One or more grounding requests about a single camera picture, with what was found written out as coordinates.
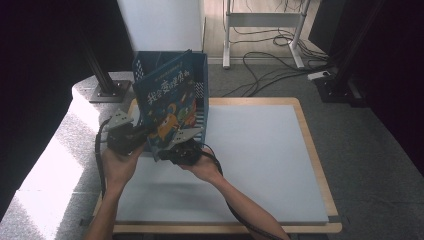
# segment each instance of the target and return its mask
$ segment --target whiteboard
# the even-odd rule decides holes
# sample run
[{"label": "whiteboard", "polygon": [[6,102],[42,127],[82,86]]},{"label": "whiteboard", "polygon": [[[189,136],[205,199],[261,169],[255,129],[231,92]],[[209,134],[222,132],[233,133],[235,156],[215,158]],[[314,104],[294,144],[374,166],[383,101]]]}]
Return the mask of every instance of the whiteboard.
[{"label": "whiteboard", "polygon": [[[293,106],[209,106],[206,143],[225,178],[277,221],[328,222]],[[237,222],[212,185],[170,161],[155,162],[148,153],[122,194],[117,221]]]}]

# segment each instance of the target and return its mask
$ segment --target book cover illustration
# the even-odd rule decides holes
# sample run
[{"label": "book cover illustration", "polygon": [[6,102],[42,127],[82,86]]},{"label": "book cover illustration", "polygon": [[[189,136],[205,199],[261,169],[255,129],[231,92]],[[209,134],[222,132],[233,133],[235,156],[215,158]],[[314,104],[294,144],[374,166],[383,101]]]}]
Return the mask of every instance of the book cover illustration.
[{"label": "book cover illustration", "polygon": [[149,128],[156,127],[156,131],[148,137],[155,160],[159,160],[157,152],[169,145],[178,129],[191,128],[196,124],[191,54],[190,50],[183,53],[138,77],[133,84],[143,124]]}]

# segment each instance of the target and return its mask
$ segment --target white wall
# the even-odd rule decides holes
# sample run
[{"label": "white wall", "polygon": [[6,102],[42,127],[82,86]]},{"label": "white wall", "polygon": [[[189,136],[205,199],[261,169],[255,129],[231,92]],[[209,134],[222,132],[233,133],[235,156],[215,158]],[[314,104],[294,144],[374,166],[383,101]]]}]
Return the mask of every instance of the white wall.
[{"label": "white wall", "polygon": [[134,51],[201,51],[203,0],[118,0]]}]

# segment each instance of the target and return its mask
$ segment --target hand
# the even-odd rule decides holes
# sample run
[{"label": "hand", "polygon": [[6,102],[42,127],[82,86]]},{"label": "hand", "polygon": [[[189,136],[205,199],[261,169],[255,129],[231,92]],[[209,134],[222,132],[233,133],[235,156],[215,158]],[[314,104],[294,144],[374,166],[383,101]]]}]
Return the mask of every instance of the hand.
[{"label": "hand", "polygon": [[[209,148],[203,148],[204,152],[212,154],[212,151]],[[214,183],[217,180],[223,178],[221,173],[219,173],[217,166],[214,161],[209,157],[202,155],[200,159],[193,166],[179,165],[182,169],[192,172],[197,178]]]},{"label": "hand", "polygon": [[103,170],[107,180],[107,189],[122,190],[132,178],[137,160],[144,145],[135,149],[129,156],[122,156],[106,148],[102,154]]}]

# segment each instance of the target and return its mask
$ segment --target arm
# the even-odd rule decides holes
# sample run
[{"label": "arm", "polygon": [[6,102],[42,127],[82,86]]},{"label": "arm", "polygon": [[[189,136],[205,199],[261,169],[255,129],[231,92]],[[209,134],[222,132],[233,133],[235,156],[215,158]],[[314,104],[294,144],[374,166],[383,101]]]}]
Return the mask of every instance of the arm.
[{"label": "arm", "polygon": [[85,235],[90,239],[112,239],[118,202],[125,185],[134,175],[137,160],[143,152],[143,146],[134,150],[129,156],[121,156],[109,148],[102,154],[103,170],[107,189],[96,216]]},{"label": "arm", "polygon": [[[209,149],[204,149],[204,151],[211,153]],[[216,187],[228,204],[253,226],[284,240],[289,239],[286,232],[271,214],[237,190],[218,172],[212,159],[202,156],[194,166],[180,167],[191,171],[199,179]],[[253,231],[250,231],[250,233],[255,239],[267,239]]]}]

